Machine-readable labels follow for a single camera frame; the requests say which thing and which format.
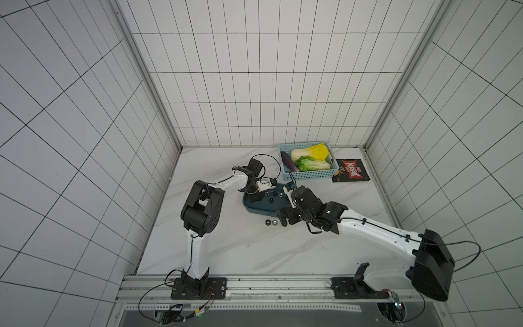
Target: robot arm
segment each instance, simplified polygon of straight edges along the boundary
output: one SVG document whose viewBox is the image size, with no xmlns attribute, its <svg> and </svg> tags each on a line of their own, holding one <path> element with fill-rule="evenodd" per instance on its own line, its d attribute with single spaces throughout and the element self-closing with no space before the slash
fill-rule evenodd
<svg viewBox="0 0 523 327">
<path fill-rule="evenodd" d="M 189 262 L 181 275 L 188 292 L 202 296 L 207 291 L 209 279 L 209 233 L 220 220 L 223 199 L 239 190 L 252 200 L 262 197 L 262 191 L 276 187 L 276 180 L 257 181 L 263 165 L 251 159 L 247 166 L 233 167 L 233 172 L 214 182 L 197 181 L 192 186 L 180 217 L 187 230 Z"/>
<path fill-rule="evenodd" d="M 234 167 L 230 175 L 214 183 L 194 183 L 181 212 L 187 229 L 189 258 L 181 283 L 195 296 L 202 296 L 207 290 L 208 233 L 218 224 L 223 198 L 240 190 L 250 201 L 258 201 L 263 198 L 264 190 L 276 187 L 275 179 L 265 183 L 257 181 L 262 166 L 259 161 L 251 159 L 248 166 Z M 437 233 L 404 231 L 364 217 L 342 204 L 324 204 L 310 189 L 304 186 L 296 188 L 292 182 L 285 185 L 283 191 L 290 205 L 275 208 L 282 226 L 305 221 L 313 234 L 331 231 L 384 250 L 386 255 L 378 263 L 361 264 L 351 279 L 356 298 L 379 296 L 384 289 L 414 287 L 429 298 L 448 299 L 455 262 Z M 310 225 L 319 230 L 313 232 Z"/>
<path fill-rule="evenodd" d="M 291 204 L 281 208 L 277 215 L 281 224 L 295 224 L 301 220 L 307 226 L 319 228 L 321 233 L 331 231 L 372 244 L 386 252 L 378 263 L 361 264 L 354 277 L 355 293 L 364 297 L 384 289 L 414 287 L 429 298 L 446 301 L 454 270 L 454 259 L 441 237 L 433 231 L 423 234 L 405 231 L 364 217 L 346 206 L 324 204 L 304 186 L 284 191 Z"/>
</svg>

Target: perforated metal strip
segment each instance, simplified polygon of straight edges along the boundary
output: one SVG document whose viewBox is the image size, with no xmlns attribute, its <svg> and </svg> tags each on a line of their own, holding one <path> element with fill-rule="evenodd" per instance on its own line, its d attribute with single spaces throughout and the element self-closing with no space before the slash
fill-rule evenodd
<svg viewBox="0 0 523 327">
<path fill-rule="evenodd" d="M 172 303 L 143 304 L 140 310 L 168 310 Z M 184 309 L 196 310 L 199 304 L 185 304 Z M 125 310 L 138 310 L 138 305 L 126 305 Z M 211 310 L 339 310 L 361 312 L 360 306 L 337 303 L 214 303 Z"/>
</svg>

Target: white marble surface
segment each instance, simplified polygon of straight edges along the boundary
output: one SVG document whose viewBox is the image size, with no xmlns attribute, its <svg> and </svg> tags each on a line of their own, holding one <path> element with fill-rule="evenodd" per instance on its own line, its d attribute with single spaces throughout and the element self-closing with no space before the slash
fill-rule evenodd
<svg viewBox="0 0 523 327">
<path fill-rule="evenodd" d="M 356 148 L 333 150 L 339 159 L 362 159 Z M 236 165 L 246 165 L 257 153 L 275 156 L 269 148 L 184 148 L 173 180 L 145 248 L 138 274 L 167 274 L 187 262 L 187 237 L 180 211 L 197 180 L 214 181 Z M 266 176 L 278 174 L 276 162 L 257 157 Z M 358 213 L 392 225 L 373 181 L 332 183 L 330 178 L 298 180 L 323 202 L 335 201 Z M 266 226 L 267 216 L 248 212 L 243 193 L 223 201 L 220 222 L 210 234 L 211 274 L 353 274 L 359 263 L 383 256 L 382 250 L 348 236 L 323 232 L 312 235 L 304 222 Z"/>
</svg>

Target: purple eggplant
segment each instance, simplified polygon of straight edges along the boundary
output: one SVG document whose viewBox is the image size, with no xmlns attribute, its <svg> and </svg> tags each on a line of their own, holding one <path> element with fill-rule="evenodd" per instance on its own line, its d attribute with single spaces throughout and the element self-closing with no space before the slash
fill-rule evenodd
<svg viewBox="0 0 523 327">
<path fill-rule="evenodd" d="M 290 170 L 292 171 L 293 173 L 296 173 L 296 172 L 299 172 L 300 170 L 296 167 L 296 165 L 292 162 L 292 159 L 291 157 L 289 157 L 289 155 L 284 152 L 284 151 L 281 151 L 280 152 L 281 154 L 281 160 L 283 161 L 283 164 Z"/>
</svg>

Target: blue plastic basket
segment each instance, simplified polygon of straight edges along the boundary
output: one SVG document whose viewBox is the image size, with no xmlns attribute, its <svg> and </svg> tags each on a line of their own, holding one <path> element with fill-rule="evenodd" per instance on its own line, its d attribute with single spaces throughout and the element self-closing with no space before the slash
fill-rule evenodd
<svg viewBox="0 0 523 327">
<path fill-rule="evenodd" d="M 310 178 L 330 178 L 336 174 L 336 172 L 339 169 L 338 162 L 336 161 L 336 158 L 332 154 L 331 147 L 327 144 L 327 142 L 305 142 L 305 143 L 293 143 L 293 144 L 282 144 L 278 146 L 278 151 L 284 151 L 289 156 L 291 155 L 291 151 L 294 149 L 305 149 L 313 145 L 317 145 L 323 143 L 328 148 L 328 157 L 325 159 L 326 162 L 331 164 L 331 169 L 323 170 L 323 171 L 309 171 L 309 172 L 296 172 L 292 173 L 292 176 L 295 179 L 310 179 Z M 290 171 L 285 167 L 283 164 L 281 164 L 281 172 L 283 173 L 283 179 L 285 181 L 291 180 Z"/>
</svg>

